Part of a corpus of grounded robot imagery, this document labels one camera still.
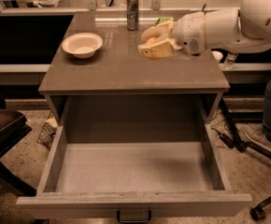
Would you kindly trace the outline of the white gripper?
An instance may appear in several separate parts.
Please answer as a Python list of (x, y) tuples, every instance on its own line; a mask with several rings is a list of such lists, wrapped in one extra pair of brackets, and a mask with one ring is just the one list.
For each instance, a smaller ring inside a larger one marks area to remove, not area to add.
[[(171, 37), (157, 39), (161, 36)], [(154, 42), (146, 42), (155, 37)], [(206, 14), (202, 11), (184, 15), (175, 23), (165, 21), (145, 30), (141, 39), (145, 42), (137, 48), (147, 59), (158, 60), (171, 57), (177, 50), (196, 55), (206, 50)]]

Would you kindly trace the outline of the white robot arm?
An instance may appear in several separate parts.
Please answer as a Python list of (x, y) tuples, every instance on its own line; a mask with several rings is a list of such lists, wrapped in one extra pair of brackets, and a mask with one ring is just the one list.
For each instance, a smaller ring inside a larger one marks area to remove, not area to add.
[(271, 48), (271, 0), (243, 0), (239, 8), (198, 11), (145, 30), (139, 52), (148, 59), (181, 50), (195, 55), (207, 49), (258, 53)]

